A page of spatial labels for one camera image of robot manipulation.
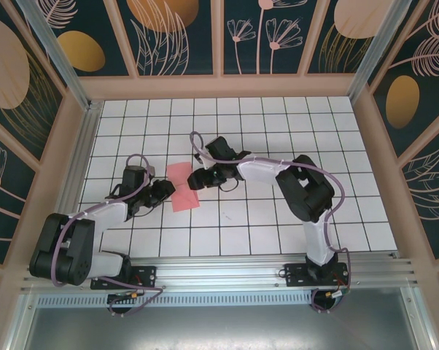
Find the table surface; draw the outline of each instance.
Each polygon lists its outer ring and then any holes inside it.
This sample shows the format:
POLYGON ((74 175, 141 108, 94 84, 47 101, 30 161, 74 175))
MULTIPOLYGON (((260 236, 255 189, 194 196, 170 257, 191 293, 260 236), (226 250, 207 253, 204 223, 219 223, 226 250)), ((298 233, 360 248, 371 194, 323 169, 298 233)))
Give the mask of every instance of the table surface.
MULTIPOLYGON (((85 176, 79 210, 99 203, 123 175, 125 160, 141 153, 163 179, 166 166, 201 165, 189 132, 206 142, 221 135, 239 153, 273 159, 308 155, 342 182, 346 200, 334 217, 331 239, 351 252, 395 251, 396 245, 347 97, 196 98, 106 101, 85 176)), ((139 164, 138 159, 131 163, 139 164)), ((230 180, 223 186, 236 185, 230 180)), ((341 194, 335 188, 333 203, 341 194)), ((107 230, 102 250, 131 257, 292 254, 306 251, 302 222, 279 188, 240 182, 231 192, 198 192, 200 207, 173 213, 166 201, 143 217, 107 230)))

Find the purple cable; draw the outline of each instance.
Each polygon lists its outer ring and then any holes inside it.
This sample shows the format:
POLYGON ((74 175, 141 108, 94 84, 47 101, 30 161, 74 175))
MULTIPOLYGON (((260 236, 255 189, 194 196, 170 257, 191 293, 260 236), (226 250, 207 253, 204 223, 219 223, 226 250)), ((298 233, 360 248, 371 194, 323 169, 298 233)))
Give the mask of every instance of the purple cable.
MULTIPOLYGON (((129 165, 129 160, 131 160, 133 157, 140 157, 142 160, 145 161, 145 163, 147 164, 147 169, 149 169, 149 163, 148 160, 140 154, 133 154, 130 155, 127 160, 125 161, 125 164, 128 166, 129 165)), ((66 235, 67 230, 71 227, 71 225, 78 220, 80 217, 85 216, 88 213, 91 213, 97 209, 103 208, 104 206, 107 206, 108 204, 113 204, 113 203, 120 203, 123 202, 129 198, 132 198, 133 196, 135 196, 137 193, 139 193, 141 191, 141 189, 145 186, 147 186, 149 182, 149 174, 148 174, 148 170, 145 174, 145 178, 144 178, 144 182, 140 185, 139 188, 137 188, 135 191, 133 191, 130 195, 127 195, 125 197, 122 198, 118 198, 118 199, 113 199, 111 201, 105 201, 103 203, 99 203, 96 204, 95 206, 92 206, 91 208, 85 210, 85 211, 81 211, 78 214, 75 214, 62 228, 61 234, 58 237, 58 241, 56 242, 56 247, 54 249, 54 254, 53 254, 53 259, 51 261, 51 281, 53 282, 53 284, 56 287, 62 287, 64 285, 66 285, 65 283, 61 283, 56 279, 56 264, 58 262, 58 255, 59 255, 59 249, 61 249, 61 244, 62 241, 64 240, 64 236, 66 235)))
MULTIPOLYGON (((349 286, 351 285, 351 260, 349 257, 349 250, 347 248, 341 248, 341 249, 335 249, 331 246, 330 243, 330 238, 328 237, 328 225, 329 225, 329 218, 331 218, 331 216, 335 213, 335 211, 337 211, 344 202, 344 199, 346 198, 346 194, 344 192, 344 188, 343 185, 340 183, 340 181, 338 179, 336 179, 336 177, 329 173, 326 170, 317 168, 316 166, 310 166, 309 164, 302 164, 302 163, 294 163, 294 162, 289 162, 286 160, 274 160, 274 159, 270 159, 270 158, 265 158, 265 157, 246 157, 246 158, 242 158, 239 160, 219 160, 219 159, 214 159, 212 157, 210 157, 209 155, 207 155, 204 151, 202 151, 201 149, 203 149, 203 138, 202 135, 200 135, 197 131, 192 131, 190 133, 190 143, 192 144, 194 150, 201 155, 203 158, 210 160, 211 162, 214 163, 220 163, 220 164, 240 164, 240 163, 244 163, 244 162, 248 162, 250 160, 260 160, 260 161, 265 161, 271 164, 281 164, 281 165, 285 165, 285 166, 297 166, 299 168, 306 168, 306 169, 310 169, 310 170, 314 170, 314 171, 318 171, 321 174, 324 174, 325 176, 328 176, 330 179, 333 180, 333 182, 336 183, 336 185, 339 187, 339 190, 341 191, 341 199, 339 200, 339 202, 335 205, 335 207, 333 209, 331 209, 327 215, 325 215, 325 220, 323 223, 323 233, 325 235, 325 242, 328 246, 328 248, 335 252, 335 253, 346 253, 347 255, 347 259, 348 259, 348 284, 347 287, 349 288, 349 286), (201 145, 200 148, 197 147, 197 145, 194 142, 194 137, 198 136, 198 138, 200 139, 201 145)), ((319 289, 315 289, 312 292, 312 296, 311 296, 311 307, 315 310, 315 311, 322 311, 323 308, 319 307, 318 305, 315 304, 314 302, 314 298, 315 298, 315 294, 319 291, 319 289)))

